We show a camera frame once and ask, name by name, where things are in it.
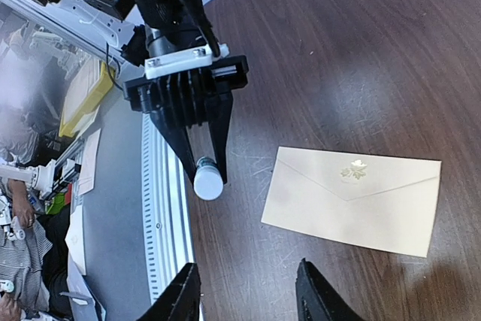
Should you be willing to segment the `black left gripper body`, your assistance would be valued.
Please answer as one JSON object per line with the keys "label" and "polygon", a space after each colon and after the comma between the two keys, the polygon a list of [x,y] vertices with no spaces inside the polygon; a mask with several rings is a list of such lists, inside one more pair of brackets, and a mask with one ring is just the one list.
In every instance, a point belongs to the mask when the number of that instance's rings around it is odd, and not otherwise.
{"label": "black left gripper body", "polygon": [[139,77],[123,85],[123,96],[131,109],[143,113],[170,107],[200,112],[201,105],[216,94],[242,89],[249,66],[245,56],[231,56],[213,64],[154,79]]}

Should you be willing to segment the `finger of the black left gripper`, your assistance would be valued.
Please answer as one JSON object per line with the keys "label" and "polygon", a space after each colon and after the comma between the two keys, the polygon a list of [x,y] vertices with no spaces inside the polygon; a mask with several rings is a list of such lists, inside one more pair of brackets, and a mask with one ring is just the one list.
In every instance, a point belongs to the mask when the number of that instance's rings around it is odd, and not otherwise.
{"label": "finger of the black left gripper", "polygon": [[184,171],[187,174],[195,174],[196,165],[186,127],[168,128],[167,120],[161,111],[151,112],[150,119],[181,161]]}
{"label": "finger of the black left gripper", "polygon": [[207,100],[207,121],[213,145],[216,166],[224,184],[227,178],[226,144],[233,107],[231,91],[216,94]]}

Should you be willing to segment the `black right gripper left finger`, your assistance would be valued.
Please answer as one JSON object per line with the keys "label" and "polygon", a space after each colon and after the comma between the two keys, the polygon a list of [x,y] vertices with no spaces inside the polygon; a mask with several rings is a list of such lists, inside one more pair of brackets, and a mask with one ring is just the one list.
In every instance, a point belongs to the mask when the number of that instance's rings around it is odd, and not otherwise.
{"label": "black right gripper left finger", "polygon": [[199,321],[200,274],[186,263],[139,321]]}

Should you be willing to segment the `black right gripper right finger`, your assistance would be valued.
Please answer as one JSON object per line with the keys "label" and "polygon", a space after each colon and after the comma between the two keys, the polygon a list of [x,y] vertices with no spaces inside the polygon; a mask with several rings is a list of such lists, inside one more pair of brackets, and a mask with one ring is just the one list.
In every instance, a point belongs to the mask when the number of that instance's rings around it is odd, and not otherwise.
{"label": "black right gripper right finger", "polygon": [[362,321],[310,261],[302,259],[295,281],[299,320]]}

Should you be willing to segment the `green white glue stick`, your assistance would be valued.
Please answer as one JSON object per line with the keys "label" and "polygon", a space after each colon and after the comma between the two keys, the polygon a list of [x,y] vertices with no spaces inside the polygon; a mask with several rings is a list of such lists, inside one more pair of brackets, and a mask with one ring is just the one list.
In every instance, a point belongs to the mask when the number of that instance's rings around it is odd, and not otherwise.
{"label": "green white glue stick", "polygon": [[193,181],[195,194],[205,201],[212,201],[222,194],[223,187],[223,179],[216,163],[210,157],[201,157],[197,161]]}

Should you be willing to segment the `tan paper envelope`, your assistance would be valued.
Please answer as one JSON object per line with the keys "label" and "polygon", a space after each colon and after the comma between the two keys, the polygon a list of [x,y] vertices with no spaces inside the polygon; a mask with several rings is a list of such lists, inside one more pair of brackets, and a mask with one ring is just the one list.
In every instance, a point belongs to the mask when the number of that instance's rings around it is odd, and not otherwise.
{"label": "tan paper envelope", "polygon": [[426,257],[440,171],[438,160],[279,147],[262,222]]}

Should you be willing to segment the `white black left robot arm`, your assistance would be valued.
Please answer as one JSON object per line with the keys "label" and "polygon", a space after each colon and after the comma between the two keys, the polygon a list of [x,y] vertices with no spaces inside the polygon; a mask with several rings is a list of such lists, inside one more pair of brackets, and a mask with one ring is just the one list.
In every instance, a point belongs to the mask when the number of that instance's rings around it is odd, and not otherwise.
{"label": "white black left robot arm", "polygon": [[207,162],[227,178],[226,144],[233,91],[247,84],[245,56],[219,43],[202,0],[32,0],[57,5],[91,24],[108,47],[143,67],[123,94],[132,110],[147,114],[175,152],[190,180],[203,160],[193,156],[187,131],[207,124],[214,157]]}

